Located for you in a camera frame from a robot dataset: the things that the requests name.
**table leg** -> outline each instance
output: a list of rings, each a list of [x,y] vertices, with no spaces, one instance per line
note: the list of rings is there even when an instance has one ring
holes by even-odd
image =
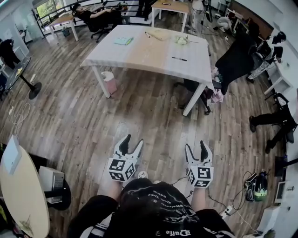
[[[38,82],[35,85],[32,85],[24,78],[22,74],[20,75],[20,78],[28,85],[28,87],[31,90],[29,93],[29,99],[34,99],[41,91],[41,86],[42,86],[41,83]]]
[[[280,81],[283,79],[283,77],[279,77],[278,80],[275,81],[274,84],[272,84],[265,92],[264,94],[267,95],[277,84],[280,83]]]
[[[55,35],[54,30],[52,29],[51,26],[50,26],[50,31],[51,31],[51,33],[52,33],[52,36],[54,37],[54,40],[57,42],[57,44],[59,44],[58,38],[57,38],[57,36]]]
[[[73,21],[72,21],[72,20],[69,20],[68,22],[69,22],[69,24],[70,24],[70,27],[71,27],[71,29],[72,29],[72,31],[73,31],[73,34],[74,34],[75,40],[76,40],[76,41],[78,41],[78,40],[79,40],[79,38],[78,38],[78,35],[76,34],[76,31],[75,31],[75,26],[74,26],[74,23],[73,23]]]
[[[110,93],[107,90],[107,86],[105,81],[103,80],[102,74],[101,72],[98,70],[98,67],[96,66],[92,66],[93,72],[95,74],[96,79],[98,80],[99,85],[102,87],[103,93],[104,95],[109,98],[110,97]]]
[[[237,21],[236,21],[236,23],[235,23],[235,25],[234,25],[234,31],[236,30],[236,27],[237,27],[237,25],[238,25],[238,22],[239,22],[239,19],[237,19]]]
[[[184,32],[185,24],[186,24],[186,19],[187,19],[187,13],[184,14],[184,19],[183,19],[183,24],[182,24],[182,30],[181,32]]]
[[[194,95],[192,96],[192,98],[190,99],[190,102],[188,103],[188,105],[186,106],[186,108],[184,109],[183,112],[183,116],[187,116],[188,113],[191,111],[192,107],[195,105],[196,101],[199,99],[199,97],[201,96],[202,92],[204,91],[206,85],[203,83],[200,83],[199,87],[197,87]]]
[[[154,27],[154,7],[152,8],[152,12],[151,12],[151,17],[152,17],[152,20],[151,20],[151,27]]]

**black pants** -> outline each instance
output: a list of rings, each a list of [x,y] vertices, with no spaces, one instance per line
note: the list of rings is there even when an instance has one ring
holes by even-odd
[[[255,126],[282,123],[283,121],[286,122],[281,127],[279,132],[274,136],[274,138],[269,142],[269,146],[271,149],[274,148],[276,143],[281,141],[283,137],[291,130],[293,130],[297,125],[290,114],[289,107],[284,106],[282,110],[279,110],[276,113],[259,115],[251,120],[252,124]]]
[[[10,67],[11,69],[14,69],[15,68],[14,63],[18,64],[20,62],[20,60],[15,55],[15,53],[12,52],[9,56],[6,56],[4,58],[4,62],[8,67]]]

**oval wooden table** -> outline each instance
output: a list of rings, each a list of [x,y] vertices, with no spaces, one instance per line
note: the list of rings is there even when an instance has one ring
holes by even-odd
[[[22,157],[12,175],[1,160],[3,198],[11,216],[27,235],[45,238],[50,228],[46,197],[33,161],[21,146],[20,149]]]

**sneaker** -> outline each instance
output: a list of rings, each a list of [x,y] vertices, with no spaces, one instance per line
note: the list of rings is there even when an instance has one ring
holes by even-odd
[[[252,124],[251,120],[253,119],[253,116],[250,116],[250,130],[252,133],[256,132],[256,126],[254,124]]]
[[[270,150],[271,150],[270,143],[271,143],[271,140],[268,140],[267,141],[267,144],[266,144],[266,148],[265,148],[265,153],[266,154],[269,154],[270,153]]]
[[[147,179],[148,178],[148,173],[146,171],[141,171],[138,173],[138,179]]]
[[[252,84],[255,82],[255,80],[250,79],[248,76],[246,77],[246,80],[249,81],[249,82],[252,83]]]

